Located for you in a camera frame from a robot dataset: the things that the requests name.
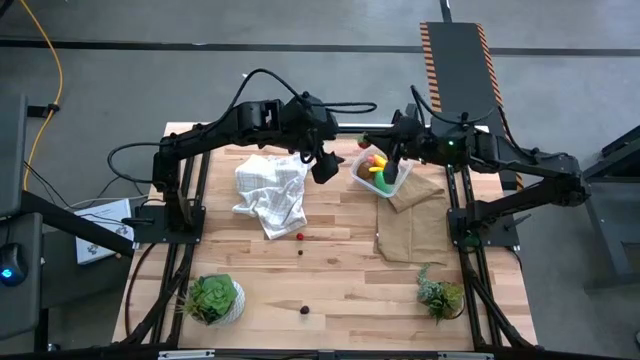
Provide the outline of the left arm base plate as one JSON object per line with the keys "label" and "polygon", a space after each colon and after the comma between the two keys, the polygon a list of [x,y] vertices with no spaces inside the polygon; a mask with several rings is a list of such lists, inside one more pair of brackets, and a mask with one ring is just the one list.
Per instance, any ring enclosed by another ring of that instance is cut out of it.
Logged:
{"label": "left arm base plate", "polygon": [[206,209],[191,207],[193,224],[187,229],[171,230],[165,214],[165,206],[136,207],[132,225],[134,241],[162,244],[196,244],[202,239]]}

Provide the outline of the green toy fruit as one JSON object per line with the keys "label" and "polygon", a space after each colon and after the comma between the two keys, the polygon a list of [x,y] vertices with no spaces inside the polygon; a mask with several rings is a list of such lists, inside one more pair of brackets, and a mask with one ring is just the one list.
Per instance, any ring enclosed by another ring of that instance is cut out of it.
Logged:
{"label": "green toy fruit", "polygon": [[393,183],[389,184],[385,181],[382,171],[375,173],[374,185],[383,194],[393,195],[395,193],[395,185]]}

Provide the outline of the tan folded cloth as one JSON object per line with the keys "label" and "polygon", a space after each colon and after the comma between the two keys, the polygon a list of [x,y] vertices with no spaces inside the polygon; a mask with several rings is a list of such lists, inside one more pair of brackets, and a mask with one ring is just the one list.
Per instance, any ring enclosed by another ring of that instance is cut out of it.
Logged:
{"label": "tan folded cloth", "polygon": [[389,262],[435,262],[450,250],[446,190],[411,172],[395,195],[379,198],[377,251]]}

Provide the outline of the white printed booklet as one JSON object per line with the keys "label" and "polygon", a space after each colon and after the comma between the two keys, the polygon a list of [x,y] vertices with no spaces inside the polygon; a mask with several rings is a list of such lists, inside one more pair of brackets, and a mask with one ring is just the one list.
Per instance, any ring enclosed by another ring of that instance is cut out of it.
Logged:
{"label": "white printed booklet", "polygon": [[[122,219],[131,216],[131,208],[128,200],[118,200],[84,210],[77,210],[74,214],[114,232],[128,239],[130,242],[134,240],[133,229],[122,222]],[[75,242],[76,262],[78,265],[87,265],[115,255],[114,251],[79,237],[76,238]]]}

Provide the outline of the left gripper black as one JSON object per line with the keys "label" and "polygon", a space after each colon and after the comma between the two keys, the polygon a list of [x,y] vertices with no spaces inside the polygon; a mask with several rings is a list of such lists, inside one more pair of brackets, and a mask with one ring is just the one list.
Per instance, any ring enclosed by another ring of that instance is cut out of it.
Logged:
{"label": "left gripper black", "polygon": [[[324,140],[335,140],[339,126],[335,116],[324,106],[321,100],[308,92],[299,98],[292,98],[281,108],[281,145],[289,151],[313,153]],[[339,171],[344,158],[334,152],[322,151],[316,156],[311,167],[312,176],[317,184],[325,184]]]}

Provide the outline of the black floor mat striped edges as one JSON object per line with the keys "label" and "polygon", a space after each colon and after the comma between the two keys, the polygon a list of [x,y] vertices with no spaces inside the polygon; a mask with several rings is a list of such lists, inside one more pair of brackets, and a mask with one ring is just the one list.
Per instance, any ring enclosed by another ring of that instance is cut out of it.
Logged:
{"label": "black floor mat striped edges", "polygon": [[421,44],[432,108],[447,119],[467,112],[498,136],[504,127],[497,107],[503,103],[484,29],[477,23],[423,22]]}

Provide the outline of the trailing plant in dark pot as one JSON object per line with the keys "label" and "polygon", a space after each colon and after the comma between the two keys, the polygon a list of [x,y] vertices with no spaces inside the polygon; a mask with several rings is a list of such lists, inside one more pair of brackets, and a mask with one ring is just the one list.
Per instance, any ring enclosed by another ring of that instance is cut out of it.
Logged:
{"label": "trailing plant in dark pot", "polygon": [[436,324],[460,317],[465,309],[463,286],[447,281],[432,281],[428,276],[429,268],[429,263],[424,264],[417,274],[417,301],[427,307],[428,315]]}

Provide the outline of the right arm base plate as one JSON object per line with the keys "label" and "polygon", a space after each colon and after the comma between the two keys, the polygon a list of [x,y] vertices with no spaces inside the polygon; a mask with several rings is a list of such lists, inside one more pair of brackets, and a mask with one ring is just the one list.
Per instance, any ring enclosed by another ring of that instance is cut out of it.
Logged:
{"label": "right arm base plate", "polygon": [[459,248],[518,247],[520,245],[514,218],[504,216],[486,221],[471,221],[463,208],[447,212],[447,224],[452,244]]}

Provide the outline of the black metal cart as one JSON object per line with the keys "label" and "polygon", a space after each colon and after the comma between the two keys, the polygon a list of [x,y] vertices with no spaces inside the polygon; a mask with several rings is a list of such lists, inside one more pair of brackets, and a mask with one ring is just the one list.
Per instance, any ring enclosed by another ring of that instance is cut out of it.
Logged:
{"label": "black metal cart", "polygon": [[611,275],[586,283],[584,290],[640,285],[640,269],[626,252],[640,246],[640,125],[603,147],[584,177],[592,192],[586,209],[612,268]]}

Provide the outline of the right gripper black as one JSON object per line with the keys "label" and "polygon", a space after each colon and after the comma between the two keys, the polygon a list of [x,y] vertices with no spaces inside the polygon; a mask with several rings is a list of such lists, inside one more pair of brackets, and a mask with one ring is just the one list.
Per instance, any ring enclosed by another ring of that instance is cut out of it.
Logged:
{"label": "right gripper black", "polygon": [[371,145],[388,145],[392,143],[392,159],[383,169],[386,184],[394,185],[398,176],[400,159],[420,161],[443,160],[443,124],[432,118],[429,125],[419,119],[418,110],[410,106],[407,113],[396,109],[392,125],[394,132],[371,131],[365,133],[365,140]]}

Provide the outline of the green succulent in white pot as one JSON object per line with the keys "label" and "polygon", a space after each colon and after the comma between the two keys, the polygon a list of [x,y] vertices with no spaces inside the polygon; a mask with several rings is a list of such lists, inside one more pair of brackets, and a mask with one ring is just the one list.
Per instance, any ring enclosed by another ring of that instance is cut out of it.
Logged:
{"label": "green succulent in white pot", "polygon": [[244,313],[246,294],[228,274],[212,274],[194,280],[176,309],[205,326],[230,325]]}

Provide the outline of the black computer mouse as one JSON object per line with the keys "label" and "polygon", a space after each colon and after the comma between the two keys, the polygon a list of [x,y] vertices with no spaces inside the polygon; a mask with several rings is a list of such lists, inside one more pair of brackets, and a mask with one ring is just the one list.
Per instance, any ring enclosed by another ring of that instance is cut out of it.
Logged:
{"label": "black computer mouse", "polygon": [[21,244],[8,243],[0,246],[0,282],[3,285],[20,285],[26,280],[28,272]]}

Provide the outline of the white checkered cloth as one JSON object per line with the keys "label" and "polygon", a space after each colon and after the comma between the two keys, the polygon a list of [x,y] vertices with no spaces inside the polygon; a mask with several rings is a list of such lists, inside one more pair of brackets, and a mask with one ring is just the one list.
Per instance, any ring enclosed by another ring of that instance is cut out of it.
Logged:
{"label": "white checkered cloth", "polygon": [[251,155],[235,169],[241,202],[232,212],[257,218],[269,240],[305,226],[303,199],[309,168],[296,155]]}

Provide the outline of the grey desk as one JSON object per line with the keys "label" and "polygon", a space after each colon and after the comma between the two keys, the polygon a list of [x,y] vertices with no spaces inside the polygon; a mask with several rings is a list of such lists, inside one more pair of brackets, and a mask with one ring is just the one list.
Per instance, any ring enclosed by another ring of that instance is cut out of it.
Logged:
{"label": "grey desk", "polygon": [[0,341],[34,330],[40,318],[42,217],[22,208],[26,119],[24,95],[0,95],[0,246],[21,244],[29,270],[18,286],[0,282]]}

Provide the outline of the clear plastic tupperware container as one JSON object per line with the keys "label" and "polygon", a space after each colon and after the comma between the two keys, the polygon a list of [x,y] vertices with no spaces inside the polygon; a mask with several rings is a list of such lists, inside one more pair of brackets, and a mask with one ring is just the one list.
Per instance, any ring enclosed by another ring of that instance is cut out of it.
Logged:
{"label": "clear plastic tupperware container", "polygon": [[367,157],[370,155],[374,155],[374,154],[378,154],[383,156],[384,158],[387,159],[386,155],[380,151],[379,149],[375,148],[375,147],[370,147],[367,149],[362,149],[358,156],[355,158],[355,160],[353,161],[351,167],[350,167],[350,174],[352,176],[352,178],[355,180],[356,183],[362,185],[364,188],[366,188],[367,190],[370,190],[371,192],[375,193],[376,195],[378,195],[379,197],[382,198],[390,198],[392,196],[394,196],[398,190],[401,188],[402,184],[404,183],[404,181],[407,179],[409,173],[411,172],[411,169],[413,167],[413,165],[405,160],[401,160],[398,163],[398,176],[395,182],[395,193],[393,195],[387,195],[387,194],[383,194],[380,190],[378,190],[375,185],[374,185],[374,178],[368,181],[362,180],[360,179],[357,175],[356,175],[356,170],[358,168],[358,166],[361,163],[367,163]]}

